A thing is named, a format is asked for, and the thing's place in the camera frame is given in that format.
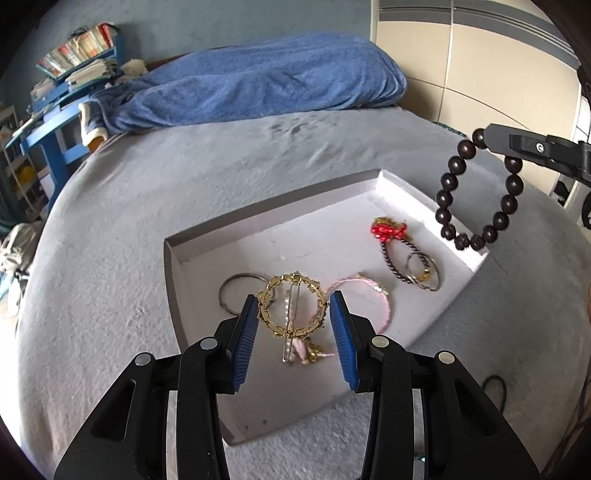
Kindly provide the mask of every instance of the bracelet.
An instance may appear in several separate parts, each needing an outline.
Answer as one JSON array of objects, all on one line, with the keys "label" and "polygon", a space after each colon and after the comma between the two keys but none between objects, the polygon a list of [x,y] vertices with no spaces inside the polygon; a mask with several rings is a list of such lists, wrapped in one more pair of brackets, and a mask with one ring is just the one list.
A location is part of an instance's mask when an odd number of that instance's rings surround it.
[{"label": "bracelet", "polygon": [[457,145],[457,153],[459,156],[454,156],[449,159],[447,166],[449,172],[441,176],[441,186],[443,190],[437,192],[435,198],[439,209],[435,212],[435,219],[442,224],[441,237],[453,241],[458,250],[472,247],[473,250],[479,251],[485,247],[486,244],[493,244],[496,242],[499,232],[506,230],[509,226],[509,215],[517,211],[517,196],[523,192],[523,180],[517,175],[523,168],[523,161],[520,158],[505,157],[505,168],[509,172],[509,176],[505,182],[505,188],[509,195],[505,195],[501,199],[501,211],[496,212],[492,218],[492,224],[486,225],[482,229],[482,234],[477,233],[468,238],[468,235],[456,232],[450,221],[452,214],[448,207],[453,203],[452,192],[457,188],[457,177],[466,171],[466,160],[471,160],[476,156],[476,147],[484,150],[486,144],[484,142],[484,129],[478,128],[472,134],[472,141],[462,140]]},{"label": "bracelet", "polygon": [[[380,297],[382,299],[382,303],[384,305],[384,312],[385,313],[384,313],[381,323],[375,329],[375,331],[376,331],[377,335],[384,333],[384,331],[386,330],[386,328],[390,324],[392,309],[390,307],[390,300],[389,300],[388,292],[386,291],[385,288],[383,288],[383,286],[381,286],[375,280],[371,280],[370,278],[365,277],[361,273],[351,276],[351,277],[341,278],[340,280],[337,280],[335,283],[333,283],[328,288],[328,290],[326,290],[326,296],[330,297],[330,295],[335,290],[337,290],[337,288],[339,286],[341,286],[343,283],[348,283],[348,282],[353,282],[353,281],[363,282],[364,284],[370,286],[373,290],[375,290],[376,292],[378,292],[380,294]],[[319,360],[320,358],[326,358],[329,356],[337,355],[336,351],[323,352],[321,347],[319,347],[319,345],[312,343],[312,341],[310,340],[309,337],[305,338],[305,339],[294,339],[293,346],[294,346],[295,352],[300,357],[301,362],[304,365],[314,363],[317,360]]]},{"label": "bracelet", "polygon": [[[437,291],[441,287],[441,275],[439,273],[439,268],[429,254],[419,250],[411,242],[411,237],[407,234],[407,228],[408,227],[406,223],[394,222],[388,217],[377,217],[372,222],[370,231],[374,237],[379,240],[382,257],[384,258],[384,261],[386,262],[386,265],[390,271],[397,279],[409,285],[417,285],[423,290]],[[394,266],[392,260],[390,259],[387,243],[391,240],[398,240],[400,243],[406,245],[413,251],[407,257],[405,273],[401,273]],[[421,263],[423,264],[423,272],[419,276],[416,276],[410,272],[410,261],[415,255],[419,257]],[[425,285],[425,282],[431,278],[431,268],[433,268],[437,274],[437,285],[435,287],[429,287]]]},{"label": "bracelet", "polygon": [[[233,282],[234,280],[237,280],[239,278],[256,278],[257,280],[261,280],[265,284],[269,283],[269,280],[267,280],[265,277],[263,277],[261,275],[257,275],[255,273],[250,273],[250,272],[237,273],[235,275],[232,275],[231,277],[228,277],[224,281],[224,283],[222,283],[219,291],[217,292],[217,300],[220,304],[220,307],[222,307],[229,314],[234,315],[234,316],[239,316],[240,312],[234,312],[230,307],[228,307],[226,302],[223,301],[223,291],[231,282]],[[271,298],[269,299],[269,304],[273,303],[274,300],[275,300],[275,292],[273,292]]]}]

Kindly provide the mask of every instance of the gray bedsheet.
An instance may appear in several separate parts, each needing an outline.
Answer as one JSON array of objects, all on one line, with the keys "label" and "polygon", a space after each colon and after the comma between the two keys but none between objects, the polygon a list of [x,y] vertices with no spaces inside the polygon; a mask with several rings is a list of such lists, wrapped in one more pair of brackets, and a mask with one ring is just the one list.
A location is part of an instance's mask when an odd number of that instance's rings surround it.
[{"label": "gray bedsheet", "polygon": [[[178,352],[164,287],[165,237],[292,189],[378,167],[434,196],[457,141],[397,108],[295,113],[111,139],[58,198],[25,296],[18,365],[27,454],[51,476],[136,353]],[[488,153],[470,162],[453,210],[472,231],[498,210],[505,176]],[[527,186],[485,265],[413,345],[427,355],[456,352],[478,381],[503,376],[506,417],[539,468],[564,433],[589,363],[590,278],[591,247],[577,226]],[[361,471],[369,410],[367,396],[348,397],[298,425],[229,447],[232,478],[352,479]]]}]

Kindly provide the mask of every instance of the black beaded bracelet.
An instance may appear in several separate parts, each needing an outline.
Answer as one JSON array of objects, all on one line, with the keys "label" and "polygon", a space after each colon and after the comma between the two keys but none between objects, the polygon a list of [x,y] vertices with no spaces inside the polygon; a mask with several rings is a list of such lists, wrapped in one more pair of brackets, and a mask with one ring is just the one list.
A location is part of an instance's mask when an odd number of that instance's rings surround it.
[{"label": "black beaded bracelet", "polygon": [[465,233],[456,232],[450,221],[452,213],[449,211],[449,206],[453,203],[452,192],[457,188],[457,177],[466,171],[466,160],[471,160],[476,156],[476,147],[484,150],[486,144],[484,143],[484,129],[478,128],[472,134],[472,141],[462,140],[457,145],[458,156],[449,159],[447,166],[449,172],[441,176],[441,186],[443,190],[437,192],[435,201],[439,205],[439,209],[435,212],[435,219],[442,224],[441,237],[453,241],[458,250],[472,247],[473,250],[481,250],[486,244],[496,242],[499,232],[506,230],[509,226],[509,215],[517,211],[517,196],[523,192],[523,180],[517,175],[523,168],[523,161],[520,158],[505,157],[505,168],[510,173],[505,182],[505,187],[509,195],[505,195],[501,199],[501,211],[496,212],[492,218],[492,224],[486,225],[482,229],[482,234],[477,233],[468,238]]}]

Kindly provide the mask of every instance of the blue blanket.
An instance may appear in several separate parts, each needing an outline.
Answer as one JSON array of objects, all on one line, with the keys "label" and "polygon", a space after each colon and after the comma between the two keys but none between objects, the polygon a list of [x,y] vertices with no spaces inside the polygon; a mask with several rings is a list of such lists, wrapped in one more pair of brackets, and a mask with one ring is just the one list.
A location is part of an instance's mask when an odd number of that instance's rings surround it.
[{"label": "blue blanket", "polygon": [[309,33],[188,54],[95,93],[81,108],[83,139],[153,127],[282,113],[393,105],[407,81],[370,41]]}]

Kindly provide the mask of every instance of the black cord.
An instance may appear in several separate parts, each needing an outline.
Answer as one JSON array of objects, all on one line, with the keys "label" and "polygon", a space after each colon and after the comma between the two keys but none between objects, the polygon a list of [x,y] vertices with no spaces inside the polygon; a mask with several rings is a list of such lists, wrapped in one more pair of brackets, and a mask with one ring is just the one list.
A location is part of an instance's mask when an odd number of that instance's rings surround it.
[{"label": "black cord", "polygon": [[490,383],[491,380],[497,380],[501,384],[501,388],[503,390],[503,396],[501,397],[501,406],[498,407],[501,414],[505,413],[505,406],[507,405],[507,384],[505,380],[499,375],[491,375],[487,377],[486,380],[482,383],[482,389],[486,392],[486,386]]}]

